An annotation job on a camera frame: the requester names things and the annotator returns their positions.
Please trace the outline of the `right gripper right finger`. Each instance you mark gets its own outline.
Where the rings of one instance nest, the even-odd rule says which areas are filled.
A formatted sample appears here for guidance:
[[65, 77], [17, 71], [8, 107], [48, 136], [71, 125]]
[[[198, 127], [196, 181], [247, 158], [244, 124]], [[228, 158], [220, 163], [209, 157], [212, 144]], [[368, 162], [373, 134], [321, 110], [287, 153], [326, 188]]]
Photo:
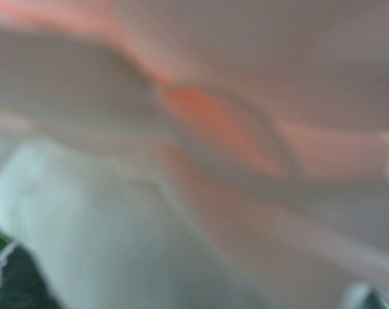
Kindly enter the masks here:
[[369, 285], [355, 283], [345, 289], [341, 307], [344, 309], [389, 309], [389, 298]]

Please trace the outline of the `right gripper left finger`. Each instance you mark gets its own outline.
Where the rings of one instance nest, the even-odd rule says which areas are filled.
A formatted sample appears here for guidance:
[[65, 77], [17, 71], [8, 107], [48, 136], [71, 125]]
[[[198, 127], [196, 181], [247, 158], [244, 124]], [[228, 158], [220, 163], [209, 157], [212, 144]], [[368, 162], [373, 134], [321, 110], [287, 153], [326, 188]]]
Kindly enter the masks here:
[[11, 242], [0, 251], [0, 309], [60, 308], [30, 253]]

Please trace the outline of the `double pink rose stem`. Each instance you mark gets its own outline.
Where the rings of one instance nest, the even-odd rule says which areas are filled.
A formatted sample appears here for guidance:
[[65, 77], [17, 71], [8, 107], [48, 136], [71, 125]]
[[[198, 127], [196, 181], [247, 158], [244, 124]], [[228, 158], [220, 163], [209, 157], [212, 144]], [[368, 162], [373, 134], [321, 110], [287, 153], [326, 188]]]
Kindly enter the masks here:
[[0, 231], [61, 308], [389, 298], [389, 1], [0, 1]]

